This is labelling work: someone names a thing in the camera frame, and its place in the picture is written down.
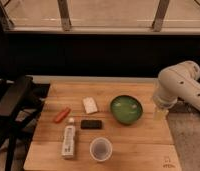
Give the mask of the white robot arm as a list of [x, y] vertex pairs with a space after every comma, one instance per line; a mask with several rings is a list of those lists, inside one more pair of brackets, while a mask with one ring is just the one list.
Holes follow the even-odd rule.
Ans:
[[162, 69], [152, 99], [154, 118], [162, 119], [181, 98], [200, 112], [200, 67], [194, 61], [184, 61]]

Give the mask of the translucent yellowish gripper finger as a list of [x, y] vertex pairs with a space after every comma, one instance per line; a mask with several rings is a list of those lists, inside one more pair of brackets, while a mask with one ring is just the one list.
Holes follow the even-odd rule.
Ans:
[[155, 120], [165, 119], [168, 113], [169, 113], [168, 109], [163, 109], [163, 108], [155, 107], [155, 110], [154, 110], [154, 119]]

